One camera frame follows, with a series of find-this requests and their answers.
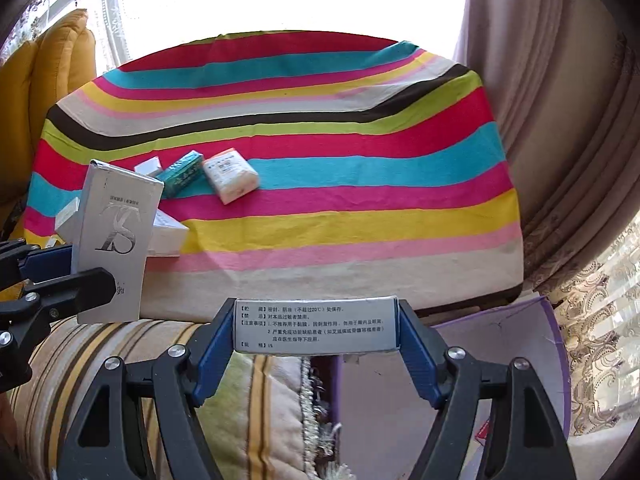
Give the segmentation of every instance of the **colorful striped cloth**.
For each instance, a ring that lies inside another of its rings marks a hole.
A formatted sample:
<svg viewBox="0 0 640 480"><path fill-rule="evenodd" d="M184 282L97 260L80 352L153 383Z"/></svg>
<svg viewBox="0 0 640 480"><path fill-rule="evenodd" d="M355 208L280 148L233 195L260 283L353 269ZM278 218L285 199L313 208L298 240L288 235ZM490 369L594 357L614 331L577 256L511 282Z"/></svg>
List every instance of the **colorful striped cloth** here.
<svg viewBox="0 0 640 480"><path fill-rule="evenodd" d="M259 190L202 178L161 209L190 228L150 258L142 316L209 320L228 296L398 294L414 308L522 282L518 201L477 74L405 41L254 32L130 62L54 106L26 235L42 243L87 164L237 149Z"/></svg>

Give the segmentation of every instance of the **curtain fold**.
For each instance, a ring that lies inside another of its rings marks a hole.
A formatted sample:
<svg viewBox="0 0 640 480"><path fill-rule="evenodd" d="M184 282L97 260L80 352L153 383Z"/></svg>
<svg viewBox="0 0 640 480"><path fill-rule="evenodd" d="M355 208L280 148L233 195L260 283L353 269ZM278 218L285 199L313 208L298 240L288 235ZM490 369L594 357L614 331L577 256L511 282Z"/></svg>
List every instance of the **curtain fold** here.
<svg viewBox="0 0 640 480"><path fill-rule="evenodd" d="M481 75L500 129L525 287L548 293L640 207L636 55L600 0L467 0L456 60Z"/></svg>

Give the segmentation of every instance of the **silver bolt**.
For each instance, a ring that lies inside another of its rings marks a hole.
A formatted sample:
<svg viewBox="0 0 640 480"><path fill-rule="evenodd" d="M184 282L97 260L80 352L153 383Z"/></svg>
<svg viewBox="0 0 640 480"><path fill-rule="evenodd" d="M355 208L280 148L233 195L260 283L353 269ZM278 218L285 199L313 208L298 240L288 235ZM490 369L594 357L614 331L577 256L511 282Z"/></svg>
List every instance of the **silver bolt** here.
<svg viewBox="0 0 640 480"><path fill-rule="evenodd" d="M529 370L531 364L524 357L517 357L513 360L513 366L518 370Z"/></svg>
<svg viewBox="0 0 640 480"><path fill-rule="evenodd" d="M118 366L120 366L120 359L117 357L109 357L104 362L104 367L107 368L107 370L115 370Z"/></svg>
<svg viewBox="0 0 640 480"><path fill-rule="evenodd" d="M167 353L171 357L182 357L186 351L187 349L184 347L184 345L173 345L168 349Z"/></svg>
<svg viewBox="0 0 640 480"><path fill-rule="evenodd" d="M452 346L451 348L449 348L449 350L447 350L447 355L456 360L464 359L466 356L466 352L459 346Z"/></svg>
<svg viewBox="0 0 640 480"><path fill-rule="evenodd" d="M0 346L6 346L11 342L11 332L0 333Z"/></svg>

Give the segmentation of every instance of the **blue gripper pad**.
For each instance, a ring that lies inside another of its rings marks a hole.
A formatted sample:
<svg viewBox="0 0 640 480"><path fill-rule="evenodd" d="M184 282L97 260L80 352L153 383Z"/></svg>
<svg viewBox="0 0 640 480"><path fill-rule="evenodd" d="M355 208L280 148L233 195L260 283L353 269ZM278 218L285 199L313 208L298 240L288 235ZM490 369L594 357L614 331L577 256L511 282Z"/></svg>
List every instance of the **blue gripper pad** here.
<svg viewBox="0 0 640 480"><path fill-rule="evenodd" d="M71 245L60 245L30 253L20 264L20 275L33 283L71 274Z"/></svg>
<svg viewBox="0 0 640 480"><path fill-rule="evenodd" d="M435 362L402 308L398 309L398 314L400 354L404 365L411 375L418 395L428 400L434 409L439 410L443 407L446 398L438 385Z"/></svg>
<svg viewBox="0 0 640 480"><path fill-rule="evenodd" d="M198 384L192 394L196 406L202 406L205 400L216 393L226 365L234 352L234 311L235 309L232 308L226 313L198 363Z"/></svg>

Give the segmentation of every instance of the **blue stripe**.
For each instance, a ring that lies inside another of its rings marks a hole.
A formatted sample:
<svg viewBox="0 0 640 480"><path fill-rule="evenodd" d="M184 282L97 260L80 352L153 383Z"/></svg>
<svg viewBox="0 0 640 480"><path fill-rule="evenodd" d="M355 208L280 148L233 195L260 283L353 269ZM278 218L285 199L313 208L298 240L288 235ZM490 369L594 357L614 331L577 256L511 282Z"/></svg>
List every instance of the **blue stripe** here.
<svg viewBox="0 0 640 480"><path fill-rule="evenodd" d="M466 139L429 155L413 158L381 156L318 156L252 158L262 189L334 186L439 187L466 182L504 160L495 123L480 126ZM39 174L31 179L28 205L44 216L55 216L80 191L53 187ZM201 177L177 198L212 194Z"/></svg>
<svg viewBox="0 0 640 480"><path fill-rule="evenodd" d="M273 77L292 77L363 70L405 59L417 50L401 41L373 52L318 52L208 63L192 68L165 68L123 72L119 69L104 78L120 88L202 88Z"/></svg>

